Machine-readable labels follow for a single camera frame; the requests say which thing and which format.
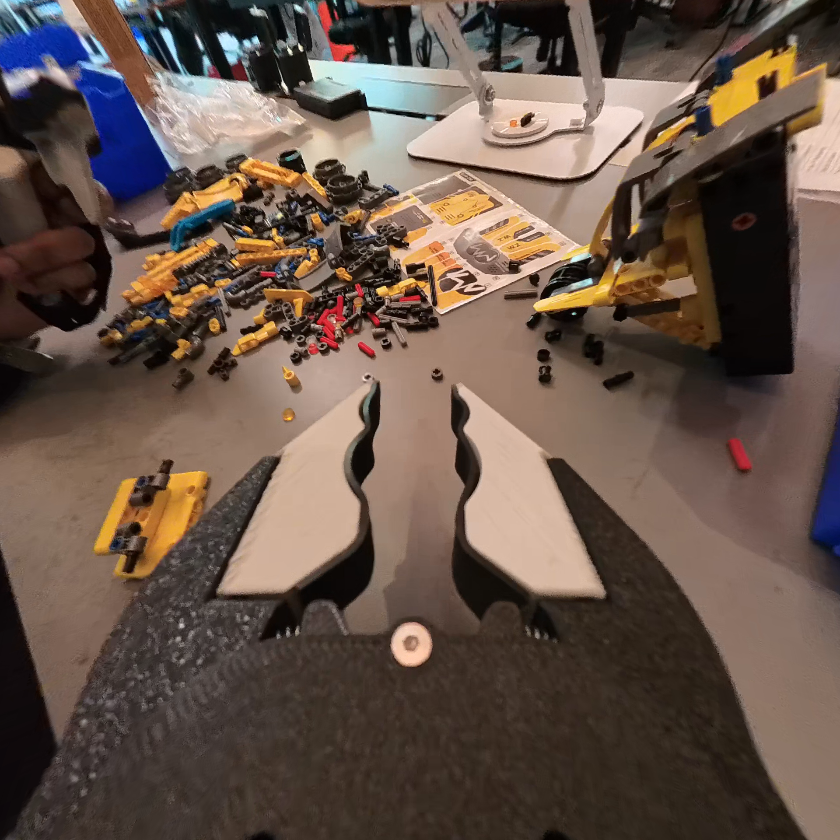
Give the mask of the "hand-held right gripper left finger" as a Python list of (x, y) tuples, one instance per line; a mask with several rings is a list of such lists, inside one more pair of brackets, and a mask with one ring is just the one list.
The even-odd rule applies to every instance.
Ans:
[(366, 381), (280, 451), (218, 597), (353, 601), (364, 591), (374, 546), (362, 486), (380, 411), (380, 383)]

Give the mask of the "clear plastic bag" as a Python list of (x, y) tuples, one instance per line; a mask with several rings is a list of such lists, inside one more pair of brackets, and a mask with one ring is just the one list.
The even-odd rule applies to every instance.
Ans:
[(294, 140), (308, 130), (307, 120), (284, 100), (259, 93), (246, 81), (163, 71), (150, 88), (153, 99), (145, 116), (163, 151), (178, 161), (220, 161), (237, 151)]

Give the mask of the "pile of building brick pieces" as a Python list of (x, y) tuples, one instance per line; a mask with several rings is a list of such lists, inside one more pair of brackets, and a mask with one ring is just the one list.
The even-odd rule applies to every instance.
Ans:
[(264, 346), (289, 346), (287, 368), (340, 352), (345, 340), (371, 328), (359, 349), (374, 359), (409, 332), (439, 327), (422, 265), (404, 275), (392, 256), (403, 232), (367, 235), (371, 213), (397, 196), (367, 173), (353, 175), (341, 160), (307, 167), (299, 150), (276, 162), (238, 154), (224, 168), (183, 168), (165, 186), (171, 210), (160, 234), (139, 236), (126, 220), (108, 223), (124, 249), (166, 245), (147, 255), (124, 304), (98, 332), (108, 364), (140, 361), (147, 371), (180, 365), (173, 387), (194, 381), (211, 338), (228, 332), (235, 311), (253, 318), (226, 338), (207, 374), (225, 382), (238, 362)]

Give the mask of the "blue jacket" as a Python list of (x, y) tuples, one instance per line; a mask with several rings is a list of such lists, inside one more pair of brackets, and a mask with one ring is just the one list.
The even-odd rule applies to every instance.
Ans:
[(66, 25), (2, 36), (5, 71), (40, 68), (43, 57), (71, 70), (98, 131), (101, 152), (91, 160), (94, 177), (118, 203), (161, 186), (171, 167), (124, 78), (91, 63), (81, 38)]

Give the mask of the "yellow toy vehicle model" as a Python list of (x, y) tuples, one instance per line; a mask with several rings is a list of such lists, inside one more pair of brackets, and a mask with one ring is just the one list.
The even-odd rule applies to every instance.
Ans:
[(798, 72), (797, 51), (792, 35), (743, 43), (662, 110), (535, 313), (608, 308), (717, 354), (727, 376), (793, 373), (795, 138), (821, 122), (826, 99), (826, 66)]

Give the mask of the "wooden post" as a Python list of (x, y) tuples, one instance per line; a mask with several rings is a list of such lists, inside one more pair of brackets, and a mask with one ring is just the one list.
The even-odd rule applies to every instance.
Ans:
[(80, 14), (142, 108), (152, 104), (151, 65), (114, 1), (75, 1)]

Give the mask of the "yellow brick assembly grey connectors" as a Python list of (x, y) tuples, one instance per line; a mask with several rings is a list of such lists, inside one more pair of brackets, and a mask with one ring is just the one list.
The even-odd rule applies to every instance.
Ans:
[(115, 559), (115, 578), (148, 578), (202, 516), (208, 473), (172, 468), (166, 459), (153, 473), (121, 482), (93, 544), (97, 556)]

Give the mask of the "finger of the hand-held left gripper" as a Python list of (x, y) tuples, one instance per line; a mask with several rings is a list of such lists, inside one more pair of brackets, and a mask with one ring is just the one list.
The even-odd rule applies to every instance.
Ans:
[(90, 224), (102, 222), (100, 185), (93, 177), (89, 147), (99, 137), (86, 108), (61, 108), (26, 130), (53, 183), (66, 187)]

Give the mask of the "black charger box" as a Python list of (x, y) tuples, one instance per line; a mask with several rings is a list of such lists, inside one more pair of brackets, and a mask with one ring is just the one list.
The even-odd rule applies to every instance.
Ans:
[(313, 81), (307, 51), (300, 43), (277, 41), (276, 58), (282, 83), (289, 92)]
[(275, 51), (266, 45), (252, 45), (245, 52), (245, 68), (252, 87), (265, 94), (280, 93), (282, 78)]

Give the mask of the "printed paper sheets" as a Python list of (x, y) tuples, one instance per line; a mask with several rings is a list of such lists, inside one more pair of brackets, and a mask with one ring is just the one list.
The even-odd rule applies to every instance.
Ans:
[(800, 193), (839, 196), (839, 122), (830, 119), (795, 137), (794, 180)]

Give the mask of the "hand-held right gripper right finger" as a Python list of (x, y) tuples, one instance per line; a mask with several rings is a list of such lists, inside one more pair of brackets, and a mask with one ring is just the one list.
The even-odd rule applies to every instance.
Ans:
[(451, 388), (455, 468), (453, 577), (474, 614), (498, 602), (602, 601), (606, 588), (574, 522), (552, 458), (466, 385)]

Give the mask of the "white monitor stand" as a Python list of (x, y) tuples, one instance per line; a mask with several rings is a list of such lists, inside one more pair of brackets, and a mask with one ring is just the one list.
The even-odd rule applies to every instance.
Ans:
[(556, 182), (585, 178), (639, 128), (635, 108), (606, 106), (606, 86), (588, 2), (566, 2), (584, 90), (582, 105), (500, 98), (480, 70), (446, 3), (428, 3), (427, 21), (456, 58), (474, 100), (411, 142), (415, 159), (530, 175)]

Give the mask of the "large blue plastic bin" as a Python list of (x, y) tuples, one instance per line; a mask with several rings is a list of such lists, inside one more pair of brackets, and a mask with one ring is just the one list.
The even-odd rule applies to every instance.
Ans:
[(822, 482), (815, 499), (811, 539), (832, 556), (839, 558), (839, 407), (836, 408)]

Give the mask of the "yellow grey sticker sheet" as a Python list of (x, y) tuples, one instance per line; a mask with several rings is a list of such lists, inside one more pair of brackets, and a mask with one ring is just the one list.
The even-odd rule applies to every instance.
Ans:
[(578, 244), (466, 170), (387, 199), (375, 209), (366, 235), (403, 232), (392, 256), (422, 265), (429, 292), (432, 268), (436, 314), (443, 316), (531, 275), (559, 266)]

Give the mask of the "black power adapter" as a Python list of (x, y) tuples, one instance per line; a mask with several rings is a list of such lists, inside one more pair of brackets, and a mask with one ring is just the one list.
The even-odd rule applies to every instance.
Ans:
[(302, 109), (332, 121), (369, 109), (362, 90), (329, 77), (303, 82), (291, 95)]

